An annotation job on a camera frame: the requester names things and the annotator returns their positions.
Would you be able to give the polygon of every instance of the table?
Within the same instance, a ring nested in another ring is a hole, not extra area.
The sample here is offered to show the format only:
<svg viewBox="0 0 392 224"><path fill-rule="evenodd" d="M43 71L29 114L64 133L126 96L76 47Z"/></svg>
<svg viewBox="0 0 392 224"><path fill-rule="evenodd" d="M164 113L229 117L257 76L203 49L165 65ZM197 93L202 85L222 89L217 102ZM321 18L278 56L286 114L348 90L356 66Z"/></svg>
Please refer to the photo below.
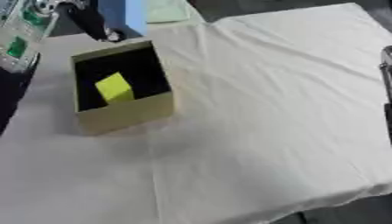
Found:
<svg viewBox="0 0 392 224"><path fill-rule="evenodd" d="M48 40L0 140L1 222L242 224L392 192L377 68L392 38L359 6L150 38L176 114L104 136L78 131L68 57L109 44Z"/></svg>

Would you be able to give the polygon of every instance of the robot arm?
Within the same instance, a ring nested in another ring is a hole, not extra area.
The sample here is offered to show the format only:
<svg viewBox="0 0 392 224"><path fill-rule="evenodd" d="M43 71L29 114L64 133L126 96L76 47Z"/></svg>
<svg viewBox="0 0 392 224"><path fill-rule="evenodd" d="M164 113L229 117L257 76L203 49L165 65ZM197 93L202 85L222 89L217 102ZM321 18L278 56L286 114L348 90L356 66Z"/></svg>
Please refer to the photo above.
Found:
<svg viewBox="0 0 392 224"><path fill-rule="evenodd" d="M125 35L105 26L98 0L0 0L0 136L39 63L39 48L59 18L58 7L93 39L119 42Z"/></svg>

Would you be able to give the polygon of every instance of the cardboard box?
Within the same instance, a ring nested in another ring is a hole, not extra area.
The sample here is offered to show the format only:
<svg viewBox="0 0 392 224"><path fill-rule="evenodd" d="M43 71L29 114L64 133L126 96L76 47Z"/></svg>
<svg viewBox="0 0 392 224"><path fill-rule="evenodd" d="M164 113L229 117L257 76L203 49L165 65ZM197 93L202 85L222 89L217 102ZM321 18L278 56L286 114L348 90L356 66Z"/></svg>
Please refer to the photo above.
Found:
<svg viewBox="0 0 392 224"><path fill-rule="evenodd" d="M170 116L173 93L150 41L121 45L72 57L75 111L91 135ZM108 105L95 83L120 72L135 100Z"/></svg>

